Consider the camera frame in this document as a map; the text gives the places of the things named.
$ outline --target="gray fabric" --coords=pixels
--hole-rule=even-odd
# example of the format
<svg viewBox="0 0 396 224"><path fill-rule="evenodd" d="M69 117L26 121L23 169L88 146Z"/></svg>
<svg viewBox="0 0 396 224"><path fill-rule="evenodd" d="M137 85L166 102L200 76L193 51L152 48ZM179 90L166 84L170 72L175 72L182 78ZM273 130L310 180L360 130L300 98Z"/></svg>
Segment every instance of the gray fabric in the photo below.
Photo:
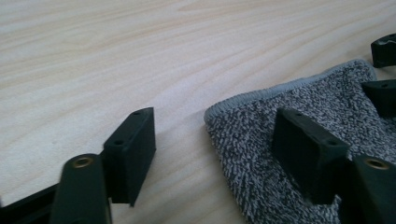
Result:
<svg viewBox="0 0 396 224"><path fill-rule="evenodd" d="M313 206L292 187L270 152L279 107L294 108L349 143L348 157L396 162L396 120L381 119L361 89L375 80L372 66L356 60L323 74L212 105L205 123L228 185L248 223L339 223L339 199Z"/></svg>

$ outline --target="wooden table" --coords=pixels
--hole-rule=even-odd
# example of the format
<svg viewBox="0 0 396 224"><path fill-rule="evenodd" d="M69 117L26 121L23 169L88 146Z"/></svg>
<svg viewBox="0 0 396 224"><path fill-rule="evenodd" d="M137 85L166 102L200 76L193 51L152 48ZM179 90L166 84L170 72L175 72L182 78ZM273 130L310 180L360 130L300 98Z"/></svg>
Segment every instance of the wooden table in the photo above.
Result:
<svg viewBox="0 0 396 224"><path fill-rule="evenodd" d="M371 59L396 1L2 1L3 205L59 181L63 164L154 106L157 152L114 223L244 223L205 130L238 93ZM394 78L396 68L376 69Z"/></svg>

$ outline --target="light wood surface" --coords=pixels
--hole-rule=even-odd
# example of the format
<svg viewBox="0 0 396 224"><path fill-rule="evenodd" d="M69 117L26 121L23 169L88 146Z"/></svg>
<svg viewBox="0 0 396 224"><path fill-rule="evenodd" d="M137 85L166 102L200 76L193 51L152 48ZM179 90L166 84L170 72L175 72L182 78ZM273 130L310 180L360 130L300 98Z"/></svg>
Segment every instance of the light wood surface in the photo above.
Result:
<svg viewBox="0 0 396 224"><path fill-rule="evenodd" d="M55 184L63 164L154 106L157 152L114 223L244 223L205 130L238 93L310 77L396 33L396 1L12 0L0 6L0 195ZM376 69L395 78L396 68Z"/></svg>

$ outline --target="brass insert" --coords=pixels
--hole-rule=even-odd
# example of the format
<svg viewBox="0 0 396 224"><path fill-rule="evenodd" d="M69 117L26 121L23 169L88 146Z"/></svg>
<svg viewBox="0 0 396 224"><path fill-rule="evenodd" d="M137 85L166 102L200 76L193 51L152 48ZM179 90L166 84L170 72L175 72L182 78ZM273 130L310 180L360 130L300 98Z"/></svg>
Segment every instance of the brass insert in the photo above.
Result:
<svg viewBox="0 0 396 224"><path fill-rule="evenodd" d="M75 161L73 161L74 168L82 168L91 165L93 163L93 159L89 157L81 157Z"/></svg>
<svg viewBox="0 0 396 224"><path fill-rule="evenodd" d="M367 165L377 169L377 170L388 170L389 166L382 161L376 159L367 159L364 161Z"/></svg>

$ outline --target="gray towel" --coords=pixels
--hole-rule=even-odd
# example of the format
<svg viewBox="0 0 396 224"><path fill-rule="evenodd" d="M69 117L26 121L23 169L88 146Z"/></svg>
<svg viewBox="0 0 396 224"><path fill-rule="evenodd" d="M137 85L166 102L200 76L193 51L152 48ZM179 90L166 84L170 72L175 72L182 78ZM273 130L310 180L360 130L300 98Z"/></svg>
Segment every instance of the gray towel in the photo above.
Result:
<svg viewBox="0 0 396 224"><path fill-rule="evenodd" d="M361 89L375 80L372 66L355 60L323 74L212 105L205 123L228 185L248 223L339 223L340 199L312 205L290 184L271 154L276 109L311 117L361 153L396 162L396 120L381 119Z"/></svg>

